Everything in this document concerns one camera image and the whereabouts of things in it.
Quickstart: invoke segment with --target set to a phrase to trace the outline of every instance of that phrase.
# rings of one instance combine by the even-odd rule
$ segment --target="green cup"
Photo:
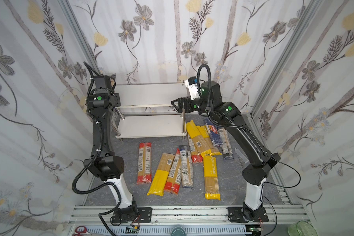
[[[306,221],[298,221],[288,227],[290,236],[317,236],[316,230]]]

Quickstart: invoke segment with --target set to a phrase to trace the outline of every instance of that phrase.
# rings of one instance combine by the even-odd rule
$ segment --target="spaghetti package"
[[[164,186],[168,179],[169,171],[171,169],[172,161],[174,159],[173,154],[163,153],[157,167],[154,179],[147,195],[155,194],[159,196],[164,195]]]
[[[230,144],[230,140],[228,138],[228,133],[227,130],[225,130],[224,128],[219,129],[218,130],[220,137],[222,138],[223,141],[223,145],[222,145],[222,149],[223,149],[223,158],[224,160],[233,160],[235,159],[233,157],[232,154],[232,148],[231,148],[231,144]]]
[[[140,143],[138,155],[138,180],[136,184],[151,182],[151,143]]]
[[[203,157],[198,152],[198,149],[194,145],[194,142],[190,138],[190,135],[188,135],[188,139],[189,139],[189,146],[190,146],[190,152],[191,152],[191,159],[192,159],[193,163],[196,163],[196,162],[197,163],[202,163],[203,162]]]
[[[218,199],[220,201],[218,173],[216,170],[215,157],[203,157],[203,171],[205,175],[206,199]]]
[[[201,133],[203,139],[206,141],[208,147],[210,147],[211,153],[210,156],[221,155],[219,149],[212,145],[210,136],[208,135],[207,129],[205,125],[197,125],[199,132]]]
[[[193,166],[191,154],[187,146],[180,145],[182,186],[184,188],[193,187]]]
[[[197,126],[194,124],[194,121],[191,120],[190,122],[186,123],[186,131],[190,135],[193,143],[197,147],[197,150],[201,153],[202,157],[211,153],[210,147],[199,132]]]
[[[164,187],[164,192],[178,194],[181,183],[181,158],[180,150],[177,148],[176,155],[174,156],[172,167],[169,171],[168,179]]]
[[[206,129],[207,129],[208,135],[210,136],[212,145],[214,147],[221,147],[223,142],[222,142],[222,139],[220,138],[220,135],[219,135],[218,130],[216,129],[215,125],[208,118],[205,118],[205,122],[206,122]]]

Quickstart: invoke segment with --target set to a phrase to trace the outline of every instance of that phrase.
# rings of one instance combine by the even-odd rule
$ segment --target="blue pasta package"
[[[205,123],[206,123],[206,129],[208,135],[210,136],[212,145],[214,147],[221,147],[223,145],[223,141],[220,138],[217,128],[208,118],[205,118]]]

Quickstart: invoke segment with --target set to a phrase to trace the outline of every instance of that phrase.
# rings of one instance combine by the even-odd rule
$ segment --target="red scissors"
[[[103,234],[96,234],[96,233],[90,233],[90,232],[88,232],[88,230],[86,229],[86,227],[85,226],[79,226],[79,227],[77,227],[76,229],[75,229],[75,232],[76,232],[76,234],[74,234],[73,236],[105,236],[105,235],[103,235]]]

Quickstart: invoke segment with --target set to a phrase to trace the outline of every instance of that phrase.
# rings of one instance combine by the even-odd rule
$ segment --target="gray mat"
[[[187,115],[186,121],[194,120],[196,125],[204,125],[203,117],[199,115]],[[242,151],[235,139],[230,135],[230,142],[234,153],[235,160],[223,160],[222,156],[216,156],[219,190],[221,201],[205,199],[205,180],[203,177],[203,164],[193,164],[194,170],[194,187],[180,188],[178,195],[165,193],[164,196],[149,195],[147,192],[151,184],[137,185],[137,163],[139,143],[152,143],[152,179],[155,175],[157,165],[159,164],[161,154],[175,154],[178,145],[188,146],[188,139],[182,137],[154,137],[154,138],[135,138],[122,139],[119,141],[115,138],[113,132],[112,145],[117,156],[124,159],[124,179],[129,191],[134,196],[138,206],[156,206],[156,205],[242,205],[246,194],[246,182],[241,175],[243,165],[234,152],[235,148]],[[93,187],[98,186],[102,181],[98,178],[94,179]],[[264,196],[266,196],[272,204],[282,204],[276,186],[265,184]],[[89,194],[86,206],[113,206],[115,199],[107,186]]]

